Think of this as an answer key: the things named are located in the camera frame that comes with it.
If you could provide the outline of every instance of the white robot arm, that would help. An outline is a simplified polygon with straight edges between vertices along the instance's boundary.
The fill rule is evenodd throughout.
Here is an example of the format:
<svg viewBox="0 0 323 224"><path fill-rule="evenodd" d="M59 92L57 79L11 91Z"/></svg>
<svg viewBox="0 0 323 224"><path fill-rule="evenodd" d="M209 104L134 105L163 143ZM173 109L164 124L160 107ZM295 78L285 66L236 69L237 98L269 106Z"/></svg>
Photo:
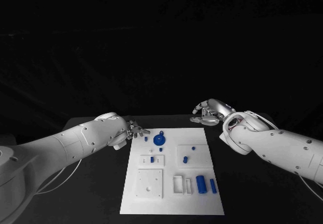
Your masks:
<svg viewBox="0 0 323 224"><path fill-rule="evenodd" d="M252 150L262 160L295 175L323 183L323 142L279 130L274 124L269 130L258 119L259 115L235 110L219 100L203 101L193 110L201 109L201 117L191 122L213 126L223 122L222 141L242 155Z"/></svg>
<svg viewBox="0 0 323 224"><path fill-rule="evenodd" d="M150 134L115 113L17 146L0 146L0 224L21 214L43 181L105 146L118 150L125 139Z"/></svg>

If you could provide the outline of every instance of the black curtain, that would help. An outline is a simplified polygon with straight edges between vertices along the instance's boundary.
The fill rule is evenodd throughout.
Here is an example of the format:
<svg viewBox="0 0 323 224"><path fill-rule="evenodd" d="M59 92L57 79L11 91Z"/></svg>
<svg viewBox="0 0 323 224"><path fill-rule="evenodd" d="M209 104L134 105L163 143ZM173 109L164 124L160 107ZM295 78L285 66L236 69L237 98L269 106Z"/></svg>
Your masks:
<svg viewBox="0 0 323 224"><path fill-rule="evenodd" d="M320 139L321 2L10 2L0 126L17 142L72 117L188 114L214 98Z"/></svg>

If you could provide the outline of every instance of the black table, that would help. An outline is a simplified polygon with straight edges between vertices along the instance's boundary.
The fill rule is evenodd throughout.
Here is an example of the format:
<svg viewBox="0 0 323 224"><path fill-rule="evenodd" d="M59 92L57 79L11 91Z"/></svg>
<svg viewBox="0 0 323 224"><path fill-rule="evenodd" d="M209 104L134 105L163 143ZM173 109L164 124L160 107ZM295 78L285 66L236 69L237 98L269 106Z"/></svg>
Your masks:
<svg viewBox="0 0 323 224"><path fill-rule="evenodd" d="M15 224L321 223L323 203L300 178L262 161L253 152L240 155L229 148L219 139L222 123L203 126L188 117L191 114L134 116L144 128L204 128L225 216L119 215L131 148L126 141L122 149L105 147L83 158L64 184L33 197ZM72 118L63 130L93 119ZM66 167L51 187L69 176L76 164ZM314 184L310 186L321 193Z"/></svg>

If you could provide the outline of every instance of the blue block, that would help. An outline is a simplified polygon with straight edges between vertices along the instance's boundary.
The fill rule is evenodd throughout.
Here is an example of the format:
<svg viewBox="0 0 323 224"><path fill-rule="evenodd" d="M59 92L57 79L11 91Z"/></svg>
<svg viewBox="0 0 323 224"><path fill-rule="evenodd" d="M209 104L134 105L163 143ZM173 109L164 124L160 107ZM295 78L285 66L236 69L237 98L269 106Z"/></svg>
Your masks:
<svg viewBox="0 0 323 224"><path fill-rule="evenodd" d="M206 185L204 185L204 179L203 179L203 176L196 176L196 182L197 182L197 189L199 189L199 193L200 194L204 194L207 193L207 190L206 190Z"/></svg>
<svg viewBox="0 0 323 224"><path fill-rule="evenodd" d="M212 187L212 192L213 192L213 194L216 194L216 188L214 188L213 179L210 179L210 187Z"/></svg>

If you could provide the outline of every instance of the blue object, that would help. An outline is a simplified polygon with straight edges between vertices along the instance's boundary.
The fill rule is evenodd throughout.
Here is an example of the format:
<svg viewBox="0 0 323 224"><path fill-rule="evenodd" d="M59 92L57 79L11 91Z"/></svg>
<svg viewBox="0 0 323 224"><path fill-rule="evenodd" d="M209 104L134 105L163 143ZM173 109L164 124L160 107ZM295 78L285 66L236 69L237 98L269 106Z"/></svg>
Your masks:
<svg viewBox="0 0 323 224"><path fill-rule="evenodd" d="M201 175L196 176L196 182L197 182L199 193L204 194L207 190L206 190L204 179Z"/></svg>
<svg viewBox="0 0 323 224"><path fill-rule="evenodd" d="M212 192L213 192L213 194L216 194L216 188L214 188L213 179L210 179L210 187L212 187Z"/></svg>
<svg viewBox="0 0 323 224"><path fill-rule="evenodd" d="M161 146L165 142L165 138L163 136L163 131L160 131L160 134L157 134L154 137L152 137L152 143L154 145L157 146Z"/></svg>

